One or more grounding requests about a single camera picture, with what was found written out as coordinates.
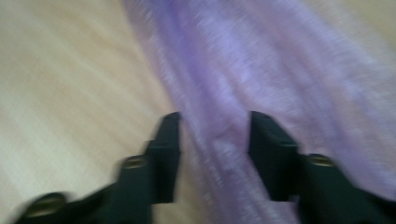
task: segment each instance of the purple cloth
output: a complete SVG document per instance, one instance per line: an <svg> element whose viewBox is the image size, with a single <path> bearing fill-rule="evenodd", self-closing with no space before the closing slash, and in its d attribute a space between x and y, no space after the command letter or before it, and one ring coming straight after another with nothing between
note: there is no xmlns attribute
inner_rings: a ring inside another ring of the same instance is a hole
<svg viewBox="0 0 396 224"><path fill-rule="evenodd" d="M336 160L396 200L396 76L297 0L125 0L135 33L182 113L208 221L298 223L268 200L247 156L249 110L301 153Z"/></svg>

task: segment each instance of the sheer purple fabric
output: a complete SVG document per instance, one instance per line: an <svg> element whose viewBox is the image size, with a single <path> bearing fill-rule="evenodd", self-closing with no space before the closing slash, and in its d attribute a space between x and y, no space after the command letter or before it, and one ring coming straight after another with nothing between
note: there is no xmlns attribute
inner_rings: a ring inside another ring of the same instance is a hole
<svg viewBox="0 0 396 224"><path fill-rule="evenodd" d="M247 156L249 110L396 200L396 76L294 0L125 0L182 113L211 223L297 223Z"/></svg>

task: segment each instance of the dark purple fold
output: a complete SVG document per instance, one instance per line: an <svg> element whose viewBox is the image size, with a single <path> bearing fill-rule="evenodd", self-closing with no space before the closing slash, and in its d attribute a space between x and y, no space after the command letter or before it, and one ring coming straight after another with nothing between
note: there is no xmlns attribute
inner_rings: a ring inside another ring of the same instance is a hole
<svg viewBox="0 0 396 224"><path fill-rule="evenodd" d="M292 204L268 200L248 159L249 110L396 200L396 74L301 2L124 3L196 145L188 159L211 223L298 223Z"/></svg>

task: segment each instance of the wooden surface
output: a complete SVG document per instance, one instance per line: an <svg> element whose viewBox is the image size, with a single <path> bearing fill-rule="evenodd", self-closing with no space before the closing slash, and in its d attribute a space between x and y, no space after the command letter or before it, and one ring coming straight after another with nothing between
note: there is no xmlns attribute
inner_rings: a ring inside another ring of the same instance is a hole
<svg viewBox="0 0 396 224"><path fill-rule="evenodd" d="M175 110L120 1L1 1L0 52L0 223L37 195L109 183ZM203 223L185 167L156 223Z"/></svg>

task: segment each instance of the wrinkled fabric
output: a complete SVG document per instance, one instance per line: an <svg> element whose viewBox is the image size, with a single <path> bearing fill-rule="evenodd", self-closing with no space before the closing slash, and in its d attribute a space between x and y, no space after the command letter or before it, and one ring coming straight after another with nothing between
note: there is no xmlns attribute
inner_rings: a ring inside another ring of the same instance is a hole
<svg viewBox="0 0 396 224"><path fill-rule="evenodd" d="M196 148L208 222L298 223L248 159L250 110L327 155L360 188L396 200L396 76L299 1L125 0Z"/></svg>

